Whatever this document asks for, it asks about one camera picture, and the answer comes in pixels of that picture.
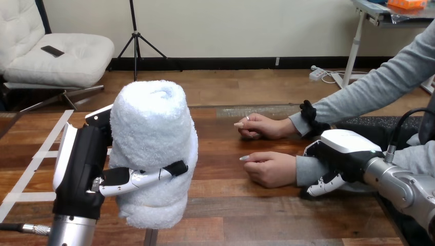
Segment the tripod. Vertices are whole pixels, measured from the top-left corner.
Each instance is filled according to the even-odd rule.
[[[120,55],[118,56],[118,59],[121,58],[122,54],[124,54],[124,51],[127,49],[127,47],[130,45],[131,41],[134,39],[134,81],[137,81],[137,64],[139,61],[143,60],[141,57],[141,51],[139,49],[139,38],[142,39],[144,42],[146,42],[151,48],[153,48],[155,51],[157,51],[158,54],[160,54],[165,60],[168,60],[168,57],[166,57],[160,50],[158,50],[154,45],[152,45],[150,42],[148,42],[144,37],[142,37],[140,32],[137,32],[136,29],[136,17],[134,15],[134,7],[133,7],[133,0],[130,0],[130,10],[131,10],[131,19],[133,20],[133,33],[131,34],[130,40],[128,40],[127,44],[121,51]],[[168,60],[171,62],[172,65],[174,65],[177,70],[182,72],[183,70],[173,63],[173,61]]]

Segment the black smartphone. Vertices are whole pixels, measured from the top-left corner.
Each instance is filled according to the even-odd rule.
[[[65,54],[64,52],[62,52],[62,51],[60,51],[60,50],[58,50],[55,47],[50,46],[50,45],[42,47],[41,50],[52,54],[54,57],[59,57],[59,56]]]

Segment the white towel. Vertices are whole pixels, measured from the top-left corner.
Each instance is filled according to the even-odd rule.
[[[134,82],[113,104],[109,167],[155,171],[183,160],[184,173],[119,195],[120,216],[137,228],[173,227],[183,217],[198,157],[198,137],[183,89],[169,81]]]

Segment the woman's hand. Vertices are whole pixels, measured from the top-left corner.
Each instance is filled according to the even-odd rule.
[[[296,127],[289,118],[273,120],[261,114],[250,114],[249,121],[246,117],[235,123],[242,136],[259,139],[264,136],[269,139],[279,139],[297,133]]]
[[[249,177],[266,188],[296,183],[296,157],[277,152],[257,152],[240,158]]]

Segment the robotic hand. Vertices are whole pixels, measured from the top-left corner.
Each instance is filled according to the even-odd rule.
[[[50,246],[90,246],[105,197],[187,172],[182,160],[153,172],[129,168],[103,170],[107,147],[112,145],[111,108],[112,105],[86,115],[87,124],[80,129],[65,125],[54,171],[56,200],[52,227],[4,224],[4,230],[49,236]]]
[[[375,188],[403,214],[413,217],[435,241],[435,178],[412,172],[392,163],[395,146],[387,156],[363,136],[347,130],[328,130],[309,145],[305,156],[313,156],[331,167],[331,172],[303,191],[320,196],[348,182]]]

